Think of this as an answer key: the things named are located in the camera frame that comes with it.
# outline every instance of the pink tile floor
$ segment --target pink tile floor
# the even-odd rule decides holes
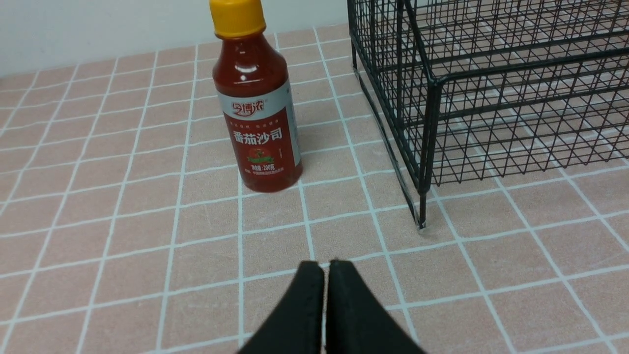
[[[629,353],[629,162],[433,188],[418,234],[346,25],[269,35],[305,172],[240,184],[199,45],[0,79],[0,353],[232,353],[353,260],[430,353]]]

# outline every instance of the brand logo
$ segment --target brand logo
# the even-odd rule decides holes
[[[231,108],[234,114],[239,117],[251,117],[258,111],[264,111],[264,101],[258,100],[256,102],[237,103],[231,104]]]

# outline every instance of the red label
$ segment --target red label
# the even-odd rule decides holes
[[[219,94],[236,159],[243,174],[292,171],[301,160],[290,84],[253,98]]]

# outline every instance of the black wire basket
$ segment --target black wire basket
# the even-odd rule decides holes
[[[354,70],[419,228],[433,183],[629,156],[628,1],[348,0],[348,14]]]

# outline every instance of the tomato sauce bottle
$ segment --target tomato sauce bottle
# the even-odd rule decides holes
[[[214,85],[240,176],[258,192],[295,184],[303,171],[288,68],[263,36],[260,0],[210,0],[214,32],[223,40]]]

